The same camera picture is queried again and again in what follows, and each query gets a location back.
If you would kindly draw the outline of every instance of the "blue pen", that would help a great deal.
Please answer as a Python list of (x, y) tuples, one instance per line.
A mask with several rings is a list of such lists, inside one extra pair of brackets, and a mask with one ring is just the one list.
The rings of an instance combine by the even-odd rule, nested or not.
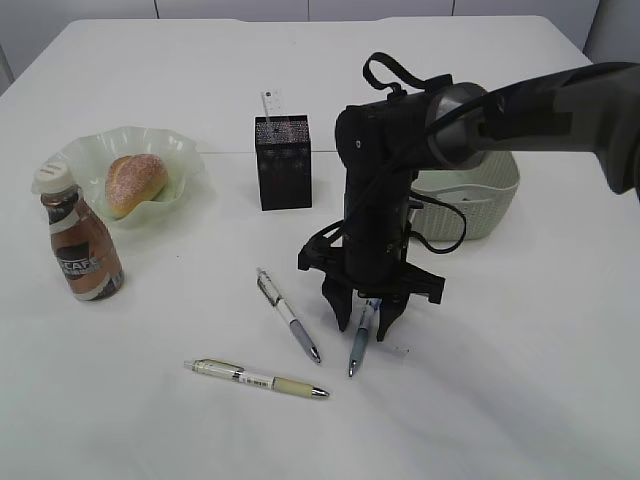
[(354, 373), (356, 373), (362, 364), (364, 351), (366, 350), (367, 343), (369, 342), (369, 327), (371, 326), (371, 322), (379, 306), (379, 298), (367, 298), (367, 303), (365, 303), (364, 309), (362, 310), (362, 316), (360, 317), (360, 325), (358, 325), (356, 338), (353, 341), (351, 355), (349, 356), (350, 377), (353, 377)]

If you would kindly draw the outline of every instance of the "plastic basket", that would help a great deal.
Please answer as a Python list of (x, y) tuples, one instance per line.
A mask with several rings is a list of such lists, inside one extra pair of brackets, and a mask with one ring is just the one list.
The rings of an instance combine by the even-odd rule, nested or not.
[[(421, 172), (412, 190), (435, 197), (457, 208), (467, 217), (468, 240), (487, 236), (500, 223), (518, 189), (520, 172), (511, 152), (490, 152), (471, 170)], [(455, 241), (462, 221), (449, 209), (423, 204), (414, 210), (413, 230), (427, 240)]]

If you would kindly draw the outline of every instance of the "sugar-coated bun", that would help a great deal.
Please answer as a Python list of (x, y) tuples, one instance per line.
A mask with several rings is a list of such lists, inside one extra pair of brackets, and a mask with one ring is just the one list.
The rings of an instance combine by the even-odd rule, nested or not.
[(121, 157), (109, 167), (107, 204), (116, 218), (153, 199), (169, 181), (167, 167), (160, 157), (150, 153)]

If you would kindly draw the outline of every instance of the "white bottle cap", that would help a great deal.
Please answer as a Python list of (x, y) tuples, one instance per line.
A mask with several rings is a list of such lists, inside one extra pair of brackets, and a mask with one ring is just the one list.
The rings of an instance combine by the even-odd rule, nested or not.
[(35, 186), (41, 194), (64, 192), (76, 184), (66, 163), (47, 162), (34, 175)]

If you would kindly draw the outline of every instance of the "pen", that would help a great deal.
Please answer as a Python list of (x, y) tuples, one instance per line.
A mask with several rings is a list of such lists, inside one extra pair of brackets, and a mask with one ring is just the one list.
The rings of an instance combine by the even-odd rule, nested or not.
[(320, 359), (320, 354), (318, 353), (318, 347), (316, 347), (313, 340), (309, 337), (309, 334), (306, 332), (300, 320), (296, 318), (296, 316), (291, 311), (287, 301), (280, 294), (278, 289), (275, 287), (271, 278), (267, 272), (258, 268), (258, 287), (264, 293), (264, 296), (267, 297), (269, 303), (273, 308), (275, 308), (285, 323), (289, 326), (291, 333), (296, 337), (298, 343), (302, 346), (302, 349), (305, 353), (316, 363), (320, 363), (322, 360)]
[(264, 388), (265, 390), (274, 390), (276, 392), (288, 393), (289, 395), (297, 395), (298, 397), (304, 398), (329, 398), (329, 392), (308, 383), (248, 372), (242, 367), (219, 360), (205, 358), (192, 362), (186, 361), (184, 362), (184, 366), (196, 373), (232, 380), (234, 382), (244, 383), (245, 385)]
[(367, 298), (367, 303), (365, 303), (362, 315), (360, 316), (360, 325), (358, 325), (356, 338), (353, 341), (351, 355), (349, 356), (350, 377), (353, 377), (362, 364), (364, 351), (367, 348), (367, 343), (369, 342), (369, 327), (371, 326), (371, 321), (373, 320), (379, 306), (379, 298)]

